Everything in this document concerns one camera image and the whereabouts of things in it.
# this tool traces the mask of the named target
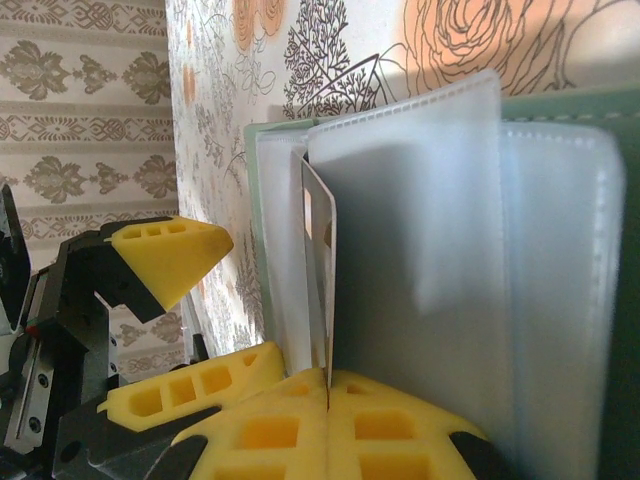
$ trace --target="damask pattern wallpaper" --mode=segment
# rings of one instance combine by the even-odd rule
[[[504,95],[640,78],[638,0],[168,0],[180,210],[236,248],[192,294],[210,349],[264,336],[242,129],[495,69]]]
[[[0,180],[34,269],[106,222],[176,214],[163,0],[0,0]],[[184,360],[179,310],[112,312],[121,373]]]

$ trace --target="binder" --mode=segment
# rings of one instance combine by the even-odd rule
[[[278,138],[308,148],[335,196],[337,368],[466,416],[525,478],[596,478],[601,438],[600,471],[631,473],[632,427],[630,445],[616,442],[637,405],[624,393],[638,372],[629,348],[638,333],[620,302],[637,302],[640,271],[627,246],[638,238],[639,116],[629,99],[639,96],[629,86],[501,99],[497,76],[483,72],[347,118],[248,126],[267,337],[277,338],[278,308],[294,298],[272,290],[281,268],[266,261],[278,243],[265,233],[269,215],[282,205],[267,197],[286,182],[265,179],[290,154],[265,155]],[[294,321],[308,324],[304,314]],[[306,348],[309,336],[289,344]]]

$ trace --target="yellow clamp jaw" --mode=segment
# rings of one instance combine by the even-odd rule
[[[98,412],[142,432],[210,407],[226,410],[283,377],[282,354],[267,342],[111,390]]]
[[[106,241],[165,311],[233,248],[224,228],[182,217],[128,225]]]
[[[331,396],[327,411],[327,396]],[[350,372],[300,372],[182,431],[146,480],[513,480],[468,421]]]

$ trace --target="orange rose pattern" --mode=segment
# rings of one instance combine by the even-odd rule
[[[189,106],[196,98],[196,74],[191,67],[182,67],[182,88],[184,102]]]
[[[278,33],[284,14],[284,0],[234,0],[233,18],[236,43],[242,51],[247,51],[256,38],[255,17],[260,18],[264,34]]]
[[[424,93],[486,68],[500,74],[505,93],[540,90],[560,60],[567,23],[593,7],[581,0],[407,0],[409,91]]]
[[[260,22],[267,35],[275,35],[280,29],[284,14],[284,0],[262,0],[260,2]]]
[[[187,46],[191,48],[193,45],[193,28],[191,27],[191,20],[187,20]]]
[[[233,30],[240,50],[248,50],[253,42],[255,14],[255,0],[234,0]]]

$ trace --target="clamp jaw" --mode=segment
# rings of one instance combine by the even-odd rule
[[[231,250],[231,239],[222,228],[179,217],[114,222],[63,242],[55,263],[31,274],[8,185],[1,187],[0,197],[0,341],[7,357],[5,365],[0,357],[0,478],[128,478],[109,476],[88,463],[80,476],[70,476],[63,461],[74,448],[65,451],[67,445],[61,445],[68,430],[90,426],[99,435],[102,427],[89,417],[110,389],[124,383],[117,375],[105,303],[125,305],[143,323],[162,315],[173,306],[166,292],[158,294],[141,279],[153,277],[142,270],[158,261],[140,261],[136,252],[162,255],[166,249],[172,255],[182,248],[187,257],[192,250],[199,257],[204,252],[204,258],[192,259],[197,268],[177,272],[182,290],[172,298],[179,299]],[[131,229],[134,234],[123,237]],[[81,412],[88,417],[79,416]],[[158,444],[158,438],[168,437],[168,444],[202,415],[146,440]],[[109,438],[117,443],[117,436]],[[140,441],[136,448],[144,450]]]

